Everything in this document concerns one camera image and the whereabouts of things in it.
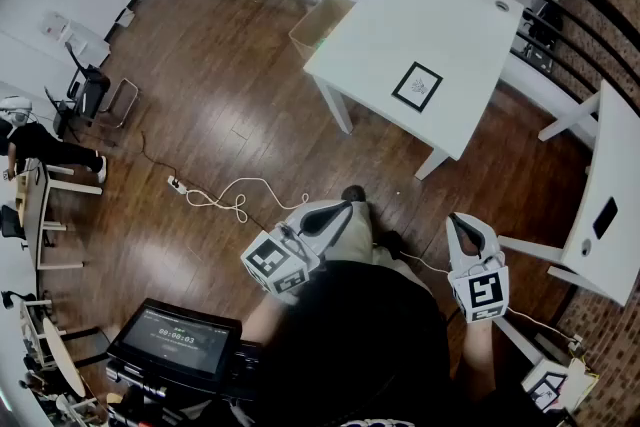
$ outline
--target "round table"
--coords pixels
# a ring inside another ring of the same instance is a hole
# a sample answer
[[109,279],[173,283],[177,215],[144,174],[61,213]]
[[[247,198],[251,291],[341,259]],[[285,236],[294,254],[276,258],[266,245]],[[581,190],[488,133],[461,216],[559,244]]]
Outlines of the round table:
[[71,389],[80,397],[84,398],[86,396],[84,384],[80,378],[78,369],[71,359],[69,351],[67,351],[62,338],[60,338],[60,335],[58,334],[58,330],[48,318],[45,318],[42,321],[42,326],[44,328],[44,336],[47,339],[47,344],[49,344],[49,350],[58,365],[58,369],[66,379],[67,383],[69,383],[69,386],[71,386]]

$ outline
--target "wooden floor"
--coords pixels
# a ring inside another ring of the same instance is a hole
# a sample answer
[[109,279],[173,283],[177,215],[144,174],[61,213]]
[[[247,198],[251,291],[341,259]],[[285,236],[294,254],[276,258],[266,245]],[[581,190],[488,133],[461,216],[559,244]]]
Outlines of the wooden floor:
[[[241,176],[267,179],[288,205],[304,192],[337,198],[361,184],[382,226],[402,233],[433,266],[447,265],[445,218],[454,211],[499,234],[563,245],[589,151],[570,135],[538,141],[550,118],[500,87],[461,160],[420,182],[413,174],[430,152],[420,141],[355,104],[353,133],[339,130],[289,42],[305,11],[303,0],[145,0],[132,25],[116,33],[104,70],[114,83],[129,78],[142,96],[124,130],[91,129],[117,147],[82,137],[110,159],[104,194],[52,193],[51,218],[72,231],[55,234],[57,247],[43,261],[86,262],[41,273],[41,289],[51,291],[67,329],[97,324],[113,336],[146,297],[246,318],[263,295],[240,262],[258,226],[239,224],[233,212],[190,207],[167,185],[173,171],[140,155],[142,131],[148,155],[216,194]],[[259,184],[238,185],[225,199],[238,193],[267,228],[285,215]],[[549,321],[568,287],[542,262],[509,254],[508,264],[511,306]],[[412,267],[451,314],[446,279],[419,262]],[[453,361],[463,332],[458,316],[449,328]],[[78,341],[71,349],[78,357],[95,350]],[[96,393],[113,388],[100,365],[82,373]]]

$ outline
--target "black shirt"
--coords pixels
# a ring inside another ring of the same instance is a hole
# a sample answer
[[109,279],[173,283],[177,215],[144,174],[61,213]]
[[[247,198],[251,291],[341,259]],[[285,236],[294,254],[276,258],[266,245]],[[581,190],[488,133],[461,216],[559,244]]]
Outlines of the black shirt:
[[16,158],[38,158],[55,139],[40,123],[27,123],[14,130],[9,142],[16,145]]
[[519,383],[506,400],[468,403],[449,377],[435,300],[380,266],[328,262],[263,356],[257,426],[541,425]]

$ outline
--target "wastebasket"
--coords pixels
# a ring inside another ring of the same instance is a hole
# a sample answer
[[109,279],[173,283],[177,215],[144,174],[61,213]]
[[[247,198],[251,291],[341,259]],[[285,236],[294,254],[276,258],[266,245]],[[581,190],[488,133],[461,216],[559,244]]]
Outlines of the wastebasket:
[[321,0],[291,29],[289,37],[305,61],[354,5],[351,0]]

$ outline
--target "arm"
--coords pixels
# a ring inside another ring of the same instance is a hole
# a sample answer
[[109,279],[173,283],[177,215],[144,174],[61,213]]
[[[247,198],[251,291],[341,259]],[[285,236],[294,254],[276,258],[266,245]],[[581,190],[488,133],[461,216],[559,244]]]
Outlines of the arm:
[[287,305],[267,294],[242,325],[242,339],[266,345],[276,332]]
[[16,145],[9,143],[9,180],[13,180],[16,176]]
[[490,320],[467,325],[456,382],[472,402],[482,400],[496,388],[492,325]]

